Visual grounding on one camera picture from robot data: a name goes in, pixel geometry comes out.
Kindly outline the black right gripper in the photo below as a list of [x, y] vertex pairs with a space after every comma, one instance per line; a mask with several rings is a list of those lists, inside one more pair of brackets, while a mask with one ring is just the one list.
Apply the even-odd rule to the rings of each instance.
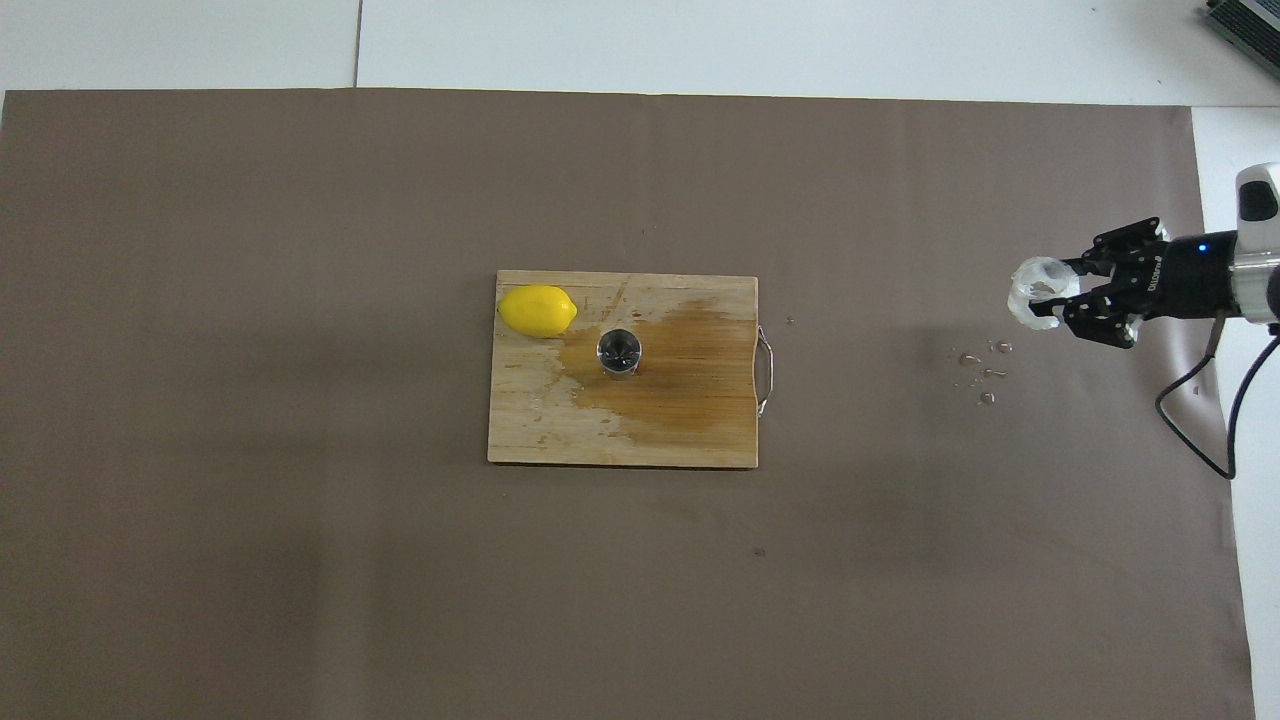
[[1233, 290], [1235, 251], [1235, 232], [1169, 241], [1158, 217], [1106, 231], [1080, 256], [1062, 263], [1076, 275], [1148, 281], [1142, 314], [1101, 290], [1092, 290], [1041, 300], [1039, 316], [1059, 320], [1079, 340], [1124, 350], [1137, 346], [1137, 329], [1143, 319], [1239, 316]]

